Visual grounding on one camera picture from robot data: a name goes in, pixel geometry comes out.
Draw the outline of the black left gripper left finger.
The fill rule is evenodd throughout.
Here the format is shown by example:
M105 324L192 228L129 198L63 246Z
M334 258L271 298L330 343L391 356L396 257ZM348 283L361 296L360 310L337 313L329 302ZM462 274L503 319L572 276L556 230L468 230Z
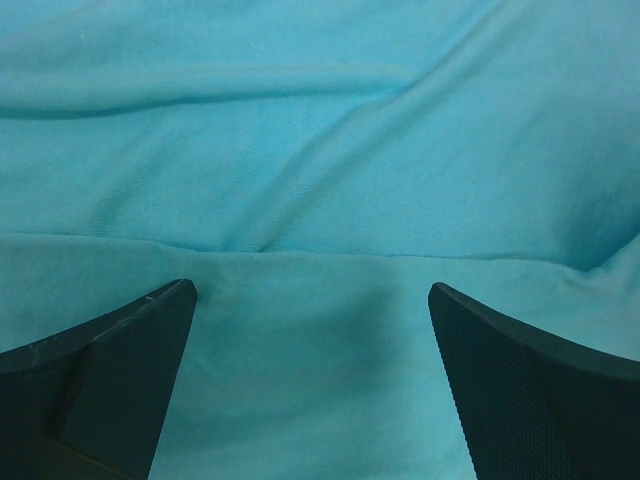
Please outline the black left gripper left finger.
M3 352L2 478L148 478L196 302L175 280Z

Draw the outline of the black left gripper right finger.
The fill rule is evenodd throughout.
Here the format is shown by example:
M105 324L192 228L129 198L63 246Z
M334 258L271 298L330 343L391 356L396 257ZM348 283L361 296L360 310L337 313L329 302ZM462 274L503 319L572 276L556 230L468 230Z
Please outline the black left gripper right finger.
M428 307L479 479L636 479L639 364L436 283Z

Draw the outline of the teal t shirt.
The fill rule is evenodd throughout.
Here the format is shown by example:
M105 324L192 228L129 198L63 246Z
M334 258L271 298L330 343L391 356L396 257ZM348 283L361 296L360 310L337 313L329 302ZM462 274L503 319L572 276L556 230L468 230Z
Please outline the teal t shirt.
M635 1L5 1L1 346L192 280L155 479L470 479L444 282L639 356Z

